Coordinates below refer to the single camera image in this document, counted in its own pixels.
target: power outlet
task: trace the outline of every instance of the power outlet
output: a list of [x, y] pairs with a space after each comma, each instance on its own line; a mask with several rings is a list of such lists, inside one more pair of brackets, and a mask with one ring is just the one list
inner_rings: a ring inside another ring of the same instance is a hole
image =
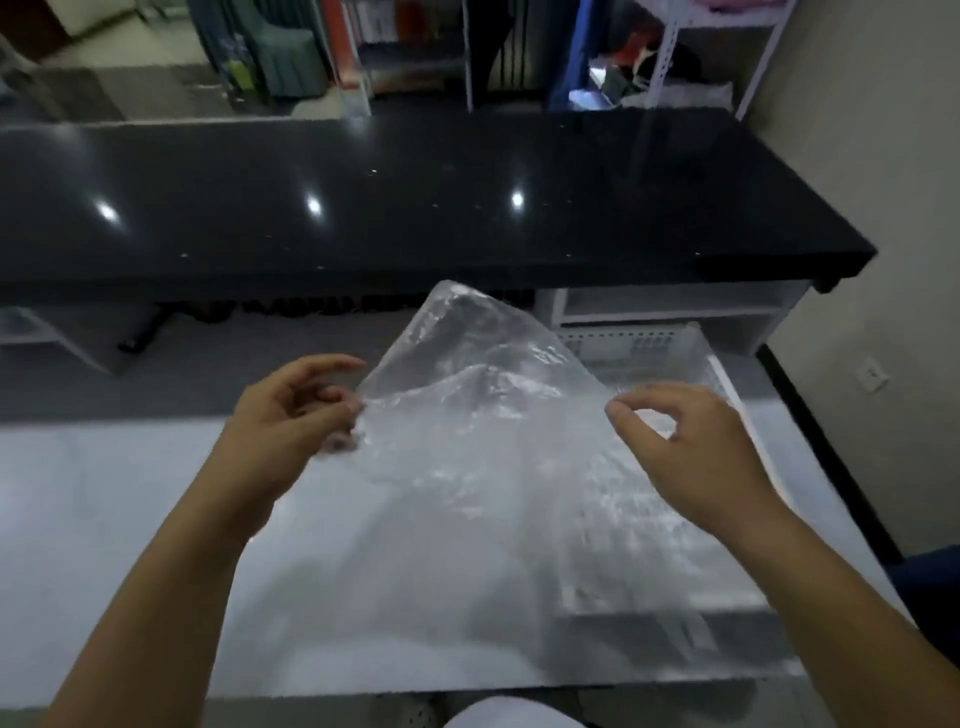
[[868, 395], [879, 392], [890, 381], [890, 377], [883, 371], [880, 363], [870, 355], [863, 357], [863, 361], [853, 375], [860, 383], [860, 389]]

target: black baseboard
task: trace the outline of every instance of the black baseboard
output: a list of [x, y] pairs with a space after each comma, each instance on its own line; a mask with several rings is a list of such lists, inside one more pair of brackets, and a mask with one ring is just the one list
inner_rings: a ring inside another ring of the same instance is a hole
[[794, 422], [797, 423], [800, 432], [804, 434], [806, 441], [813, 449], [813, 454], [820, 461], [820, 467], [824, 469], [824, 473], [833, 483], [836, 492], [847, 505], [847, 510], [850, 511], [853, 520], [863, 532], [867, 544], [873, 550], [877, 560], [884, 566], [902, 562], [903, 554], [900, 553], [897, 544], [887, 533], [887, 529], [883, 527], [883, 523], [876, 516], [874, 507], [863, 495], [863, 491], [860, 490], [860, 486], [857, 485], [850, 471], [847, 470], [847, 466], [843, 464], [843, 460], [833, 449], [827, 435], [817, 424], [813, 413], [806, 406], [804, 398], [793, 386], [793, 382], [786, 375], [774, 353], [764, 345], [756, 353], [756, 358], [760, 360], [760, 364], [767, 371], [767, 376], [774, 383], [777, 393], [786, 404]]

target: person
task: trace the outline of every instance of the person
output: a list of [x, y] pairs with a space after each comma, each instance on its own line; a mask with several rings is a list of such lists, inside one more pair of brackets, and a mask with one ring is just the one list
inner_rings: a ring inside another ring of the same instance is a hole
[[[349, 390], [315, 382], [362, 366], [345, 354], [307, 356], [244, 391], [42, 728], [199, 723], [244, 546], [326, 438], [349, 431], [362, 409]], [[663, 439], [638, 409], [669, 415], [676, 433]], [[668, 383], [620, 395], [607, 415], [663, 498], [767, 595], [840, 728], [960, 726], [960, 671], [784, 505], [735, 410], [706, 388]], [[509, 701], [467, 713], [502, 725]], [[467, 725], [466, 715], [452, 722]], [[525, 725], [540, 721], [525, 715]]]

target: covered chair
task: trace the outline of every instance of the covered chair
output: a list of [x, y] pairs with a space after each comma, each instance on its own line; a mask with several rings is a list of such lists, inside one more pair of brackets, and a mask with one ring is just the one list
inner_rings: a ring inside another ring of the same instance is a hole
[[230, 0], [271, 96], [304, 98], [323, 96], [326, 68], [313, 31], [281, 28], [268, 23], [253, 0]]

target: clear plastic bag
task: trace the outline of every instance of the clear plastic bag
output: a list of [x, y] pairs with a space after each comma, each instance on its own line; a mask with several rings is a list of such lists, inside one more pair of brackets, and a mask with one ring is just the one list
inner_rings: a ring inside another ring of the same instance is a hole
[[655, 614], [684, 654], [711, 649], [674, 578], [682, 517], [613, 432], [611, 390], [532, 316], [442, 282], [358, 393], [363, 476], [488, 525], [555, 575], [561, 614]]

